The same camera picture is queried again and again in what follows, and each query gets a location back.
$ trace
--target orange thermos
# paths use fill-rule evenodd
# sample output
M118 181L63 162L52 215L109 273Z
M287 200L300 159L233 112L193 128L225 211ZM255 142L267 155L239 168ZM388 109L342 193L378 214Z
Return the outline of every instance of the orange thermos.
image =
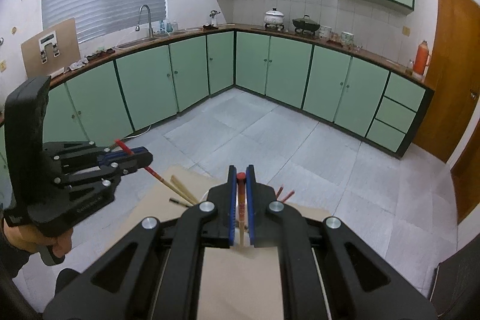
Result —
M428 65L428 45L425 40L419 45L417 50L417 57L415 57L415 63L413 64L413 71L419 75L423 75L425 67Z

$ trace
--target brown door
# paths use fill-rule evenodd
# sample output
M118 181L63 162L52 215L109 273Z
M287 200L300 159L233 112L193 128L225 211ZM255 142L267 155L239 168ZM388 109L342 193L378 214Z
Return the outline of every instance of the brown door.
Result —
M480 202L480 126L477 124L460 159L452 169L458 222Z
M426 82L435 94L414 143L446 162L472 117L480 90L480 7L438 0L437 30Z

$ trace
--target black sleeve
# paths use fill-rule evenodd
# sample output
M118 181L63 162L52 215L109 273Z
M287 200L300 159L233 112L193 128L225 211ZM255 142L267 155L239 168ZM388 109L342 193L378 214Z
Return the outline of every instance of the black sleeve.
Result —
M18 271L28 262L30 252L19 250L12 246L3 234L3 217L0 214L0 262L8 272L10 278L15 278Z

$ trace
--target beige table surface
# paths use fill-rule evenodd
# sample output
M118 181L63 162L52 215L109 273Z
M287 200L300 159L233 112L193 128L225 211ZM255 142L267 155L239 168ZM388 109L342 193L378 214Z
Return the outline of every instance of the beige table surface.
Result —
M176 175L198 199L221 182L180 166L169 167L162 176L169 180ZM144 217L154 216L160 221L180 217L182 207L169 202L179 198L171 189L156 183L138 203L116 231L109 248L136 226ZM289 203L303 216L323 220L330 216L324 209L307 208ZM198 305L199 320L280 320L283 319L282 290L276 248L229 250L206 248Z

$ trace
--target pot lid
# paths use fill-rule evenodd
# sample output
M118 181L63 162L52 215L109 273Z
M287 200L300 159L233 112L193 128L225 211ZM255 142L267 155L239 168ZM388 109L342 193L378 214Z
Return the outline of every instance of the pot lid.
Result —
M298 21L298 22L305 22L306 24L313 24L313 25L318 25L317 22L315 22L314 20L310 19L310 16L308 14L305 14L303 16L303 18L294 18L293 19L294 21Z
M284 16L283 13L280 13L279 11L277 11L275 7L272 10L267 11L265 14L269 16Z

